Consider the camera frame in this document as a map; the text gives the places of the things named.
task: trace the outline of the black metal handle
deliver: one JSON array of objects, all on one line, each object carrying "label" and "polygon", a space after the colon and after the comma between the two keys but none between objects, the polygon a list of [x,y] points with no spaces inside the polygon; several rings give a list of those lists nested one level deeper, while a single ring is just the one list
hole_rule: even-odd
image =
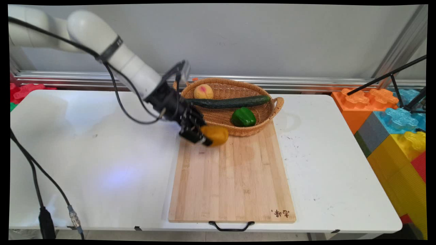
[{"label": "black metal handle", "polygon": [[245,231],[250,225],[254,225],[254,221],[248,222],[243,229],[222,229],[218,227],[215,221],[209,221],[209,224],[215,226],[219,231]]}]

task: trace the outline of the blue foam block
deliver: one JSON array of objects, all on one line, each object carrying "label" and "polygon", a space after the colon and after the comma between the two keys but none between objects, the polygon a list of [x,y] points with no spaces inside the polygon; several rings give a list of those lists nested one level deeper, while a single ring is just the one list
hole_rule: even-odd
[{"label": "blue foam block", "polygon": [[[398,92],[400,92],[401,100],[403,101],[404,105],[409,104],[419,94],[419,91],[414,89],[399,89]],[[393,95],[398,98],[396,92],[393,92]],[[423,111],[421,101],[413,106],[413,110]]]},{"label": "blue foam block", "polygon": [[402,108],[387,108],[384,112],[374,112],[374,114],[389,134],[404,134],[407,131],[415,133],[419,124],[410,112]]},{"label": "blue foam block", "polygon": [[412,117],[418,120],[418,128],[426,129],[426,115],[425,113],[413,113]]},{"label": "blue foam block", "polygon": [[425,130],[425,114],[387,108],[384,112],[372,112],[358,132],[372,153],[389,134],[415,133],[418,127]]}]

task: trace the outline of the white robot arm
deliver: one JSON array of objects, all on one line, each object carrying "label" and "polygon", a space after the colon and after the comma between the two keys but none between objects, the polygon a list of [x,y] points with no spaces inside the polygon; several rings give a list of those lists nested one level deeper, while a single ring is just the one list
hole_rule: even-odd
[{"label": "white robot arm", "polygon": [[202,114],[170,88],[167,79],[176,75],[177,81],[186,81],[189,64],[182,61],[161,77],[135,55],[120,36],[100,17],[92,12],[78,10],[67,20],[51,17],[41,10],[8,5],[9,43],[26,47],[46,47],[81,52],[75,46],[24,26],[30,24],[44,31],[81,44],[96,53],[96,59],[108,65],[117,78],[131,91],[136,88],[140,98],[168,120],[181,126],[180,135],[191,142],[208,146],[212,141],[205,137],[200,127],[206,123]]}]

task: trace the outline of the white wall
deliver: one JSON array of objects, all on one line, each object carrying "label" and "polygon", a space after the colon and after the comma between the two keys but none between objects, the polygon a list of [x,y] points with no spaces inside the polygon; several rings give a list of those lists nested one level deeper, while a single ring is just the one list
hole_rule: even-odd
[{"label": "white wall", "polygon": [[[419,57],[422,57],[427,54],[427,38],[422,42],[422,45],[416,50],[414,55],[410,58],[408,62],[416,60]],[[423,60],[418,64],[415,64],[405,70],[402,70],[398,75],[396,75],[397,79],[426,79],[426,71],[427,71],[427,60]]]},{"label": "white wall", "polygon": [[[164,73],[369,78],[417,5],[132,4],[33,6],[67,18],[101,16],[148,65]],[[86,54],[11,48],[25,70],[104,71]]]}]

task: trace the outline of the cable connector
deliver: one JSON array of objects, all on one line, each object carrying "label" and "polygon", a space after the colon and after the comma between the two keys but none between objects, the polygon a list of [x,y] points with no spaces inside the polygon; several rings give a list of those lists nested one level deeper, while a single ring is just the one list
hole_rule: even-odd
[{"label": "cable connector", "polygon": [[67,208],[68,211],[70,212],[70,218],[71,221],[73,222],[73,226],[77,228],[77,231],[80,234],[82,234],[83,233],[82,226],[80,225],[79,217],[77,216],[77,213],[74,211],[73,206],[68,205]]},{"label": "cable connector", "polygon": [[41,235],[43,239],[56,239],[55,226],[51,219],[50,213],[42,207],[39,209],[39,227],[41,228]]}]

